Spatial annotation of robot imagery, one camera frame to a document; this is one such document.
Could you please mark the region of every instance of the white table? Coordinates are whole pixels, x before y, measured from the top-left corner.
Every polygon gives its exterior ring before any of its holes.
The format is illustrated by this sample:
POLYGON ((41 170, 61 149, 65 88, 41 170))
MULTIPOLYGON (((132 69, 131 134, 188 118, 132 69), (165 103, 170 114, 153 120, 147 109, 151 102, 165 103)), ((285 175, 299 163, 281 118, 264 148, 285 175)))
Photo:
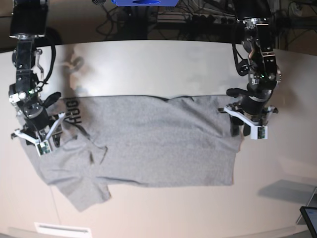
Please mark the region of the white table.
MULTIPOLYGON (((43 51, 41 64, 47 72, 50 49, 43 51)), ((276 55, 283 78, 271 101, 280 113, 271 118, 268 140, 243 141, 233 186, 112 185, 111 201, 82 213, 55 187, 45 186, 18 141, 9 140, 18 127, 7 96, 15 69, 11 54, 0 55, 5 115, 0 118, 0 213, 9 217, 0 221, 0 232, 10 226, 34 230, 33 222, 90 227, 94 238, 274 238, 303 229, 294 226, 299 208, 313 190, 310 185, 317 184, 317 57, 283 51, 276 55)), ((55 91, 64 97, 171 98, 225 94, 230 87, 245 88, 247 79, 236 73, 229 44, 122 41, 59 46, 49 83, 43 98, 55 91)))

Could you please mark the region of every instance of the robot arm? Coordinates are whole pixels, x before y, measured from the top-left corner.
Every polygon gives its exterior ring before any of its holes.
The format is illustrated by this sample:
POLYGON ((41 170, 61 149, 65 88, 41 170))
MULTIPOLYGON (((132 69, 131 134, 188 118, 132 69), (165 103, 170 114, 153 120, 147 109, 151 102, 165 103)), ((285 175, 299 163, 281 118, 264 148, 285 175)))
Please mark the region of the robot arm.
POLYGON ((36 49, 34 41, 45 36, 47 4, 46 0, 14 0, 10 29, 10 36, 16 38, 18 42, 12 55, 16 78, 15 83, 9 88, 9 101, 16 108, 17 113, 24 116, 26 122, 23 129, 17 129, 11 138, 20 137, 25 139, 27 144, 35 145, 39 155, 51 152, 49 142, 51 137, 58 147, 60 124, 70 116, 66 113, 49 116, 47 113, 47 108, 61 97, 61 93, 53 93, 44 101, 40 98, 40 92, 52 74, 56 55, 55 45, 50 41, 52 62, 44 78, 43 68, 39 64, 42 51, 36 49), (41 72, 40 80, 33 72, 34 67, 38 67, 41 72))
POLYGON ((248 75, 249 82, 246 90, 228 89, 227 95, 239 100, 219 111, 230 114, 233 136, 239 133, 239 126, 244 125, 244 135, 251 134, 252 139, 267 138, 268 119, 277 109, 272 106, 266 108, 265 105, 281 80, 272 46, 270 9, 266 0, 234 0, 233 3, 237 24, 245 26, 242 44, 248 52, 248 58, 243 59, 233 37, 234 60, 238 74, 248 75))

